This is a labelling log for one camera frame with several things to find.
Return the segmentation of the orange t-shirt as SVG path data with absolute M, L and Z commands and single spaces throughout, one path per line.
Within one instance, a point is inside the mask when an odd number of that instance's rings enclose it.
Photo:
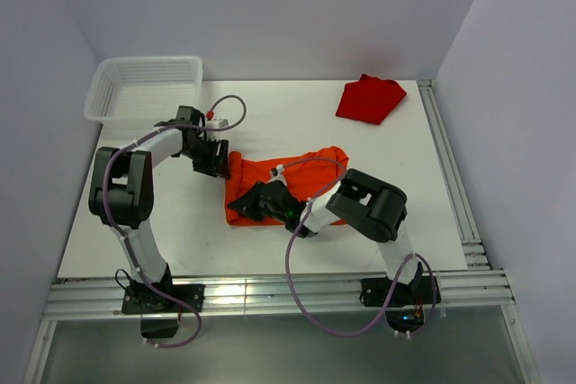
M 267 181 L 270 179 L 271 170 L 278 165 L 286 166 L 295 161 L 310 159 L 314 157 L 325 157 L 337 160 L 344 167 L 347 167 L 349 158 L 346 152 L 336 146 L 324 147 L 317 151 L 311 151 L 301 156 L 290 156 L 284 158 L 252 161 L 244 159 L 238 151 L 229 153 L 230 179 L 225 181 L 224 210 L 225 218 L 229 226 L 233 227 L 257 227 L 257 226 L 280 226 L 281 222 L 266 218 L 263 221 L 252 221 L 241 216 L 235 210 L 230 210 L 228 205 L 248 190 L 257 181 Z M 305 200 L 321 187 L 334 181 L 339 174 L 335 163 L 324 161 L 309 161 L 288 167 L 283 173 L 288 190 L 298 200 Z

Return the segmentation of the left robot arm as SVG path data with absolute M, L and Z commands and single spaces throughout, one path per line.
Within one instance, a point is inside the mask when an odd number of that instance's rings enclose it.
M 172 307 L 176 290 L 150 224 L 155 195 L 154 168 L 184 156 L 196 173 L 228 179 L 229 142 L 217 134 L 230 128 L 212 112 L 191 106 L 161 121 L 144 137 L 124 147 L 100 147 L 94 156 L 88 208 L 118 237 L 130 272 L 127 297 L 155 311 Z

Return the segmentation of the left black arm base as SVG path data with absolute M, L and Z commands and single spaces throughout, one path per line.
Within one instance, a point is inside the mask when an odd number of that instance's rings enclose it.
M 150 295 L 148 300 L 138 292 L 134 293 L 132 288 L 124 290 L 121 313 L 124 316 L 140 316 L 140 334 L 145 338 L 160 342 L 173 338 L 180 327 L 184 308 L 151 292 L 145 285 L 142 288 L 146 289 L 145 294 Z M 170 294 L 201 312 L 204 288 L 202 284 L 177 284 L 172 287 Z

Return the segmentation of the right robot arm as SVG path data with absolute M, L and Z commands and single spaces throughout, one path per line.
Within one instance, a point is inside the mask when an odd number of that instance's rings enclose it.
M 314 237 L 343 221 L 378 244 L 391 279 L 391 304 L 400 307 L 416 299 L 422 265 L 416 260 L 401 264 L 413 253 L 413 246 L 402 231 L 408 197 L 400 188 L 348 169 L 319 197 L 301 201 L 289 191 L 284 169 L 284 165 L 274 167 L 269 180 L 257 181 L 227 208 L 252 222 L 272 219 L 301 238 Z

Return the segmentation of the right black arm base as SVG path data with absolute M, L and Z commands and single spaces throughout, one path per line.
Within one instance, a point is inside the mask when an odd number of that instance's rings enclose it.
M 364 278 L 361 280 L 360 302 L 368 308 L 383 305 L 392 281 L 388 278 Z M 413 332 L 426 322 L 426 305 L 438 305 L 441 301 L 437 280 L 421 278 L 409 285 L 397 283 L 385 312 L 387 324 L 398 332 Z

